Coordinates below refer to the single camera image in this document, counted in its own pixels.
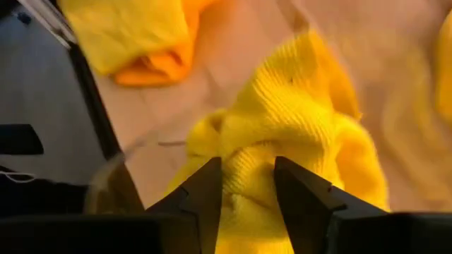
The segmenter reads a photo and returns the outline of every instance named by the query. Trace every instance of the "dark floor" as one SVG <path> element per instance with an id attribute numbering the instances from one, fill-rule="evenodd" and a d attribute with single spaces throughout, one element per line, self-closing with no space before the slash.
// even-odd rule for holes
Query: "dark floor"
<path id="1" fill-rule="evenodd" d="M 0 123 L 31 123 L 39 157 L 0 156 L 38 177 L 87 183 L 105 161 L 66 50 L 38 22 L 0 20 Z"/>

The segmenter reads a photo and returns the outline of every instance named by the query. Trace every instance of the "textured yellow fabric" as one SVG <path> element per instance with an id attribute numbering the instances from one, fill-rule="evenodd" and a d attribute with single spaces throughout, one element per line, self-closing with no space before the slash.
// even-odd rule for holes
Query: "textured yellow fabric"
<path id="1" fill-rule="evenodd" d="M 196 124 L 188 162 L 168 191 L 220 156 L 216 253 L 293 253 L 273 184 L 278 155 L 388 210 L 386 180 L 359 116 L 347 76 L 320 38 L 306 32 L 256 69 L 232 107 Z"/>
<path id="2" fill-rule="evenodd" d="M 151 51 L 140 57 L 131 65 L 114 74 L 116 82 L 130 86 L 171 85 L 173 82 L 185 78 L 191 70 L 199 15 L 213 1 L 215 0 L 183 0 L 182 5 L 189 36 L 180 40 L 174 47 L 158 52 Z"/>
<path id="3" fill-rule="evenodd" d="M 180 0 L 59 0 L 59 6 L 101 74 L 189 37 Z"/>
<path id="4" fill-rule="evenodd" d="M 382 121 L 386 144 L 418 197 L 429 210 L 443 212 L 452 211 L 451 28 L 449 15 L 438 36 L 433 66 L 418 45 L 397 45 L 405 51 L 401 67 L 385 73 L 392 85 Z"/>

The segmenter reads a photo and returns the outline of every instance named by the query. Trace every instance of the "yellow cloth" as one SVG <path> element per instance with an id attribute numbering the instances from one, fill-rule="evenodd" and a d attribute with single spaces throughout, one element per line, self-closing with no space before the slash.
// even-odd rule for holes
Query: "yellow cloth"
<path id="1" fill-rule="evenodd" d="M 321 39 L 306 32 L 256 69 L 231 108 L 194 127 L 187 139 L 188 162 L 168 192 L 220 156 L 216 253 L 293 253 L 273 184 L 278 155 L 388 210 L 386 180 L 359 117 L 347 76 Z"/>
<path id="2" fill-rule="evenodd" d="M 199 15 L 213 1 L 215 0 L 183 0 L 185 26 L 189 28 L 189 36 L 180 40 L 174 47 L 158 52 L 149 51 L 129 66 L 122 68 L 114 74 L 116 82 L 130 86 L 171 85 L 185 78 L 191 70 Z"/>
<path id="3" fill-rule="evenodd" d="M 180 0 L 59 0 L 90 65 L 111 74 L 186 40 Z"/>
<path id="4" fill-rule="evenodd" d="M 452 15 L 437 39 L 434 66 L 419 46 L 404 42 L 382 129 L 392 156 L 427 209 L 452 211 Z"/>

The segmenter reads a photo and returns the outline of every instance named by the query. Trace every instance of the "orange cloth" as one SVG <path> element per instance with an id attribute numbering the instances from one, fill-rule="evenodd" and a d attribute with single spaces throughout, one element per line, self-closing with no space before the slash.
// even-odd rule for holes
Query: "orange cloth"
<path id="1" fill-rule="evenodd" d="M 150 52 L 114 74 L 118 84 L 127 86 L 169 85 L 189 73 L 198 34 L 199 15 L 215 0 L 183 0 L 189 37 L 177 46 L 162 52 Z"/>

